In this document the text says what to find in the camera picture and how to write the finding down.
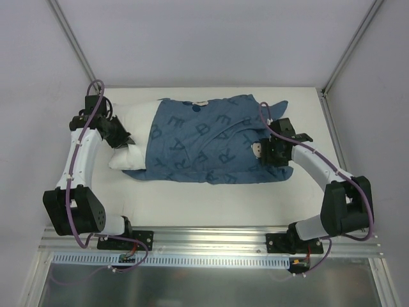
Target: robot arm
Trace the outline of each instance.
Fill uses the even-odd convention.
[[[86,108],[70,122],[71,147],[67,162],[55,190],[45,191],[43,203],[58,235],[72,235],[66,213],[65,194],[67,179],[75,147],[88,117],[98,100],[97,95],[85,98]],[[104,97],[96,115],[84,133],[77,152],[71,178],[70,208],[73,222],[78,233],[99,233],[101,235],[127,235],[132,233],[126,217],[106,214],[104,206],[91,190],[91,179],[96,153],[103,140],[113,148],[132,144],[130,134],[126,132],[117,117],[108,116],[107,99]]]
[[[298,241],[335,237],[369,226],[369,214],[357,189],[345,178],[354,181],[373,205],[371,185],[366,177],[354,177],[344,170],[333,170],[315,151],[313,140],[307,134],[295,134],[288,118],[272,122],[269,127],[278,135],[298,141],[298,145],[272,135],[261,140],[261,161],[273,166],[287,166],[294,161],[310,174],[324,192],[321,213],[289,225],[288,240],[294,247]]]

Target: blue fabric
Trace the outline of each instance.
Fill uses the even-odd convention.
[[[210,184],[253,184],[288,179],[291,167],[262,166],[259,139],[269,137],[252,95],[209,100],[208,104],[164,98],[151,126],[146,170],[123,171],[138,180]],[[280,118],[288,102],[270,107]]]

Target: black mounting plate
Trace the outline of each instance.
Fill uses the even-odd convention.
[[[287,237],[286,233],[266,233],[266,246],[268,254],[283,254],[284,252],[276,247],[275,242],[280,242],[285,240]],[[311,254],[324,254],[324,249],[322,243],[319,239],[312,239],[308,241],[301,241],[294,250],[294,254],[308,254],[308,247],[311,250]]]
[[[132,231],[132,239],[136,239],[144,243],[148,250],[152,250],[153,246],[153,232],[148,230],[133,230]],[[134,247],[133,242],[129,241],[122,241],[116,239],[107,239],[107,240],[98,240],[98,244],[96,245],[97,249],[101,250],[110,250],[110,251],[130,251]],[[144,251],[145,249],[141,245],[137,245],[137,251]]]

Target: white wall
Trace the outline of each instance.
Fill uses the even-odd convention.
[[[47,3],[0,9],[0,306],[17,306],[87,79]]]
[[[330,91],[330,109],[356,174],[371,181],[376,230],[409,306],[409,1],[388,0]]]
[[[119,87],[322,87],[372,2],[60,0],[94,73]]]

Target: white pillow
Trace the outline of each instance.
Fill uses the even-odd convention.
[[[153,119],[161,101],[139,102],[130,105],[113,105],[125,130],[131,133],[135,145],[115,150],[108,166],[112,169],[145,169],[146,148]]]

